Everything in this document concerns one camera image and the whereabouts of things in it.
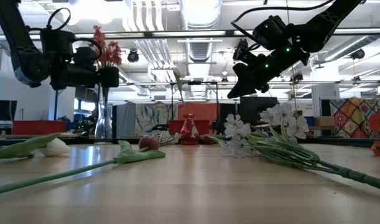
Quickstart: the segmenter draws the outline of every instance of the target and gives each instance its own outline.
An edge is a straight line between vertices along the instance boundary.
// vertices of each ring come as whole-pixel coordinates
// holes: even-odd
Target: glass vase
[[[195,127],[194,114],[185,114],[184,124],[180,131],[180,143],[184,145],[197,145],[200,139],[200,134]]]
[[[98,120],[96,124],[95,139],[113,138],[113,105],[100,102],[98,104]]]

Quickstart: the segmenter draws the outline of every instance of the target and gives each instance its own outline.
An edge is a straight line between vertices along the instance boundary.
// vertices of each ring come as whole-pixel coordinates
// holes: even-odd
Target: green stem
[[[28,186],[35,185],[35,184],[40,184],[40,183],[50,181],[50,180],[57,180],[57,179],[61,179],[64,177],[69,177],[71,175],[80,174],[82,172],[86,172],[86,171],[89,171],[92,169],[97,169],[97,168],[100,168],[100,167],[103,167],[106,165],[110,165],[110,164],[114,164],[114,163],[116,163],[116,159],[111,159],[110,161],[100,162],[98,164],[94,164],[94,165],[82,167],[79,169],[62,172],[60,174],[47,175],[47,176],[39,177],[39,178],[32,179],[32,180],[25,180],[25,181],[13,183],[13,184],[6,184],[3,186],[0,186],[0,194],[6,193],[6,192],[9,192],[12,190],[21,189],[21,188],[28,187]]]

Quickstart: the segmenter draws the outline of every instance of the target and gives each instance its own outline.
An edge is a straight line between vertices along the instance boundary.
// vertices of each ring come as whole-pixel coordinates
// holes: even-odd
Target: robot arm
[[[74,33],[62,30],[68,24],[70,16],[59,28],[52,29],[52,18],[66,8],[55,11],[46,28],[31,29],[25,26],[18,3],[20,0],[0,0],[0,25],[9,42],[14,73],[20,82],[38,87],[41,81],[50,76],[54,90],[81,85],[90,88],[99,83],[103,87],[119,86],[118,68],[109,67],[97,71],[94,64],[100,55],[96,55],[90,47],[80,47],[73,53],[72,43],[78,40],[91,42],[98,48],[98,52],[102,50],[94,40],[76,39]],[[30,30],[39,31],[43,53],[31,41]]]
[[[233,70],[238,76],[238,82],[228,94],[228,98],[256,93],[256,90],[265,93],[269,90],[268,81],[278,77],[299,60],[307,65],[310,53],[318,52],[329,41],[342,20],[363,2],[363,0],[336,0],[327,10],[319,13],[306,24],[285,25],[279,16],[270,16],[258,25],[252,34],[247,33],[236,22],[245,14],[264,9],[282,9],[306,11],[316,9],[333,2],[329,0],[319,6],[311,8],[293,7],[263,7],[250,9],[244,12],[231,24],[244,35],[252,39],[258,46],[263,46],[273,52],[265,56],[253,55],[247,44],[240,42],[234,55],[237,63]]]

